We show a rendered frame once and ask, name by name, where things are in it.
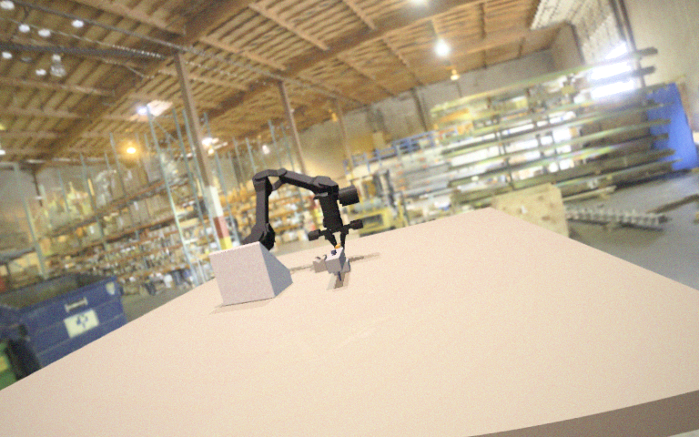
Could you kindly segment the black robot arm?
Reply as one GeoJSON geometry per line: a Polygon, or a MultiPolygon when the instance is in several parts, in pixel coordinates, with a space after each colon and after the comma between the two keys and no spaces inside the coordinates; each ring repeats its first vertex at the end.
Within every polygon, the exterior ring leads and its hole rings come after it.
{"type": "Polygon", "coordinates": [[[251,234],[242,241],[243,245],[260,242],[268,251],[273,249],[276,243],[275,231],[268,223],[268,196],[282,184],[289,183],[312,191],[315,194],[313,200],[319,199],[322,212],[338,208],[337,200],[342,207],[360,202],[354,185],[339,188],[338,183],[328,176],[311,177],[285,168],[261,171],[253,176],[252,182],[257,192],[256,225],[252,228],[251,234]],[[268,177],[276,177],[279,180],[270,184],[268,177]]]}

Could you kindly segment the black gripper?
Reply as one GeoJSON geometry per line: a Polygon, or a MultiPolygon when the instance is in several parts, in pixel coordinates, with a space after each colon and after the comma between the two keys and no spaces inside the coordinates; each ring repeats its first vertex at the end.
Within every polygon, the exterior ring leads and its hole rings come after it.
{"type": "Polygon", "coordinates": [[[326,228],[325,230],[320,231],[320,229],[312,230],[308,234],[309,241],[318,239],[321,236],[325,237],[325,240],[327,239],[335,248],[338,243],[335,239],[335,235],[332,235],[333,233],[340,232],[340,242],[341,242],[341,247],[344,248],[345,252],[345,238],[346,235],[349,234],[349,229],[362,229],[363,224],[361,219],[356,219],[352,220],[350,224],[343,225],[341,216],[339,213],[339,208],[335,208],[333,210],[329,211],[323,211],[323,217],[325,220],[326,228]],[[338,229],[337,229],[338,228],[338,229]],[[331,229],[331,230],[330,230],[331,229]]]}

